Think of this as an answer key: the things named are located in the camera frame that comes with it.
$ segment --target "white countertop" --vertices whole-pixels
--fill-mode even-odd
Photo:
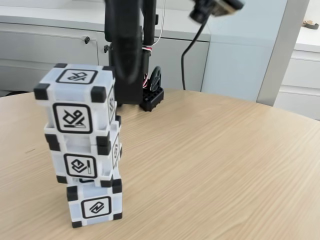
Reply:
[[[159,24],[155,26],[155,36],[160,35],[162,9],[157,9]],[[188,11],[165,10],[162,36],[164,38],[192,40],[200,25],[193,22]],[[104,31],[105,5],[100,2],[72,1],[60,9],[0,6],[0,23],[28,24],[63,27],[91,31]],[[199,36],[199,41],[209,42],[207,27]]]
[[[320,53],[320,28],[312,30],[301,27],[294,50]]]

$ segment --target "drawer handle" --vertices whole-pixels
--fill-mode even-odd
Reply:
[[[88,44],[90,42],[90,40],[91,40],[90,37],[86,36],[84,39],[85,44]]]
[[[108,45],[105,45],[105,46],[103,47],[103,50],[104,50],[104,53],[106,54],[106,53],[108,52],[108,50],[109,50],[109,46],[108,46]]]

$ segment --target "stack of cubes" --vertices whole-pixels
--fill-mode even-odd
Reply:
[[[58,63],[35,87],[56,179],[67,185],[72,227],[122,218],[121,117],[109,66]]]

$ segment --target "round table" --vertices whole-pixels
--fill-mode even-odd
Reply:
[[[0,98],[2,240],[319,240],[320,123],[170,90],[124,105],[123,219],[73,229],[32,93]]]

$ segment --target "small object on counter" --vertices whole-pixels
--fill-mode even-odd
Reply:
[[[312,30],[317,30],[319,28],[319,24],[318,23],[314,23],[311,20],[308,21],[303,21],[303,27],[306,27],[307,29],[312,29]]]

